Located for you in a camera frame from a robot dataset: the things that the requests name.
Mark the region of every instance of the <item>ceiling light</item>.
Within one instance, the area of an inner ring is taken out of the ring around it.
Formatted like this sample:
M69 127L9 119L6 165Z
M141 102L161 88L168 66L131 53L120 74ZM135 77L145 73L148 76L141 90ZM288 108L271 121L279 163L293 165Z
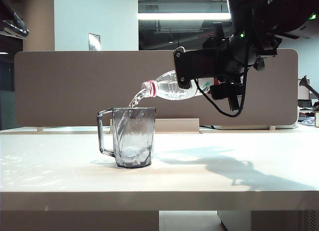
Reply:
M139 13L139 20L230 20L230 13Z

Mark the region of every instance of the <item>beige partition panel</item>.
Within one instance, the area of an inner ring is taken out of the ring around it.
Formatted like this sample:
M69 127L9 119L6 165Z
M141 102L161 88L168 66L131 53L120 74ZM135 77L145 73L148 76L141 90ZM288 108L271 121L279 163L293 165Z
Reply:
M202 96L148 98L157 118L200 118L201 125L291 125L297 119L298 54L280 49L266 69L251 68L244 110L219 114ZM43 51L15 57L16 115L22 126L92 126L96 113L126 107L145 80L174 69L172 51ZM229 112L227 100L217 104Z

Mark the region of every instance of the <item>desk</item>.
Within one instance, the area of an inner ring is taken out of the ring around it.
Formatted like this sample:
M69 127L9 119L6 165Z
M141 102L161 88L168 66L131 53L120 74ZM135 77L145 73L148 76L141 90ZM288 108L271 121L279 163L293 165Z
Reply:
M319 153L302 142L318 137L306 126L156 134L152 165L128 170L96 134L2 133L1 210L319 210Z

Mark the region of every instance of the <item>plastic water bottle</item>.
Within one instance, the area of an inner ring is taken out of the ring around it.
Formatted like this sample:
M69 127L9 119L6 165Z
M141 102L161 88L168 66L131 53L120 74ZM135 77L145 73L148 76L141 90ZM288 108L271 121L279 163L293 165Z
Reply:
M212 78L198 79L199 87L207 93L212 85ZM189 89L181 89L178 86L175 70L161 75L156 80L149 80L142 84L142 89L146 90L145 97L160 97L166 100L184 100L201 95L195 82L191 81Z

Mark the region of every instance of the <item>gray floor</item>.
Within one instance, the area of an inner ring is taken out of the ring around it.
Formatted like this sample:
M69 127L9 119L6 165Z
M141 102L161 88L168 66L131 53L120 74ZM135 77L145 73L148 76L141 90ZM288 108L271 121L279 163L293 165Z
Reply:
M217 211L160 211L159 231L223 231Z

